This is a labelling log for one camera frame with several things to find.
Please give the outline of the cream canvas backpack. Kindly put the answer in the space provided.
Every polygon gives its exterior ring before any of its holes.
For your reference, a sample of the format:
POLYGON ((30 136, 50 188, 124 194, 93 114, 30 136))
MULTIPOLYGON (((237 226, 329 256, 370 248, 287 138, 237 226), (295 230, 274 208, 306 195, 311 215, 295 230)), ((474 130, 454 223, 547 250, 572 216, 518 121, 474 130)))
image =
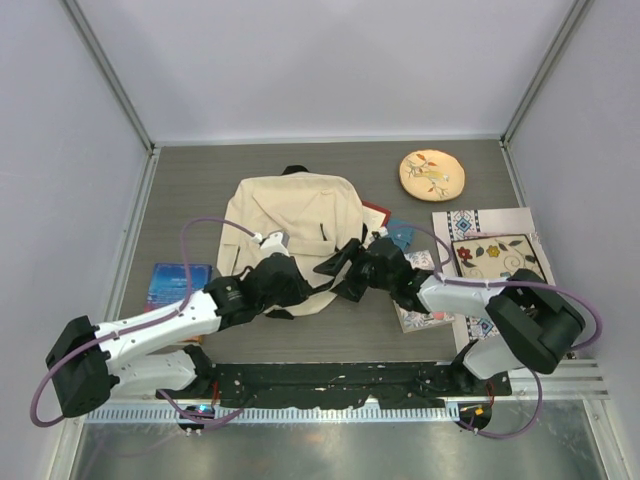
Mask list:
POLYGON ((352 239, 364 233, 362 202, 346 179, 295 172, 242 180, 227 204, 216 267, 224 276, 237 275, 263 258, 259 246, 236 229, 243 226, 264 236, 282 231, 287 249, 304 279, 313 287, 332 278, 314 272, 352 239))

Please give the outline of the blue sunset cover book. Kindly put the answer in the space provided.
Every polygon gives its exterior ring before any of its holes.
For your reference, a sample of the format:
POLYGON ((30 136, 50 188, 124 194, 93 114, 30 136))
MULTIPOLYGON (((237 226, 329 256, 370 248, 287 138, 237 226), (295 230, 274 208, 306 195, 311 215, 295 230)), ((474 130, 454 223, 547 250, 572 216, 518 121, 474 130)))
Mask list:
MULTIPOLYGON (((202 289, 212 278, 213 268, 208 264, 190 264, 192 290, 202 289)), ((187 279, 183 264, 156 263, 146 296, 144 312, 150 312, 175 302, 186 294, 187 279)))

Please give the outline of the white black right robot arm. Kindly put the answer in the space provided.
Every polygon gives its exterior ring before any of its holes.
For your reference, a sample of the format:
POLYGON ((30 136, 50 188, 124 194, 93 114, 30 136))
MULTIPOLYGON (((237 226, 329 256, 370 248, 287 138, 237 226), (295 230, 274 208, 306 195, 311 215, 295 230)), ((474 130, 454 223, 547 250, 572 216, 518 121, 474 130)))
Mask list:
POLYGON ((553 373, 586 326, 583 316, 531 270, 519 269, 505 281, 444 277, 412 266, 388 238, 368 247, 353 239, 314 270, 339 277, 333 292, 352 302, 367 289, 378 289, 406 311, 490 320, 497 335, 469 342, 451 363, 453 386, 465 395, 505 371, 553 373))

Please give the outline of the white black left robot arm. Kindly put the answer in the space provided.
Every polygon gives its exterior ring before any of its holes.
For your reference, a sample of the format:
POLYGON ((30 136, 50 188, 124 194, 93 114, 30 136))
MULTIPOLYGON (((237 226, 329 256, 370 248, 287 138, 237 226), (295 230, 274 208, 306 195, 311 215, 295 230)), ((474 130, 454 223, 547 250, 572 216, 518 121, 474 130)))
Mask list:
POLYGON ((164 390, 200 399, 211 392, 215 368, 194 345, 170 354, 160 349, 188 337, 251 322, 272 308, 297 306, 331 288, 313 287, 294 258, 274 253, 241 274, 219 276, 183 300, 116 322, 68 322, 45 358, 65 418, 88 414, 115 394, 164 390))

